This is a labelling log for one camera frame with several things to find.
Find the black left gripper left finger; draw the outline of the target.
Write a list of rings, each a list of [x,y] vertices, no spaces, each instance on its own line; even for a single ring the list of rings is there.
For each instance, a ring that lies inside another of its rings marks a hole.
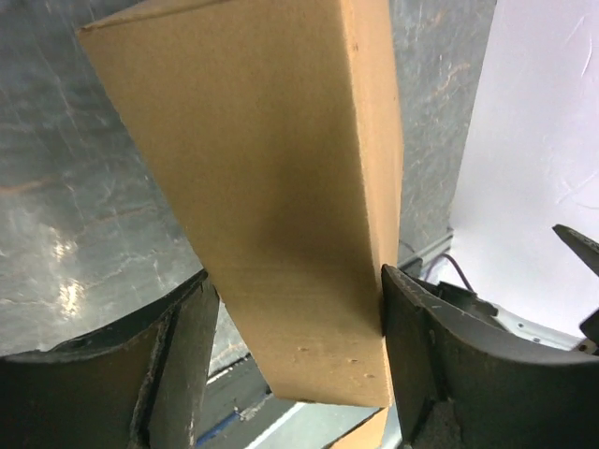
[[[48,352],[2,357],[2,447],[195,447],[218,310],[200,271]]]

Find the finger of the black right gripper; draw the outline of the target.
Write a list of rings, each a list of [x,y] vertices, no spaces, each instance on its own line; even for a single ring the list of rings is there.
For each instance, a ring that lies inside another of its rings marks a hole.
[[[563,224],[554,225],[552,230],[596,276],[599,275],[599,254],[596,241]]]

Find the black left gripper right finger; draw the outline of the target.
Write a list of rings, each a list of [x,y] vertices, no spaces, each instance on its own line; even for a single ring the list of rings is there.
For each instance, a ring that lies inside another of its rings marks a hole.
[[[522,339],[385,266],[403,448],[595,448],[598,358]]]

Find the brown cardboard box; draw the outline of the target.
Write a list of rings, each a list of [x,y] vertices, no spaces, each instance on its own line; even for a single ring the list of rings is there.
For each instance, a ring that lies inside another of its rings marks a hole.
[[[78,37],[272,393],[389,407],[388,2],[144,1]]]

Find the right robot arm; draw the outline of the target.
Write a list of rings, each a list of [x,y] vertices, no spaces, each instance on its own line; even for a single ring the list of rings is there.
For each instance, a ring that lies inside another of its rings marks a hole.
[[[588,267],[593,273],[598,272],[598,243],[575,229],[563,224],[552,227],[560,240]],[[448,282],[439,282],[436,292],[444,301],[467,311],[481,321],[505,330],[522,339],[562,350],[569,350],[587,355],[598,355],[598,313],[594,312],[579,325],[584,338],[578,340],[572,336],[550,329],[546,326],[527,321],[514,313],[488,301],[483,300],[468,282],[457,261],[447,253],[441,253],[429,264],[426,278],[441,263],[449,263],[456,270],[462,282],[461,286]]]

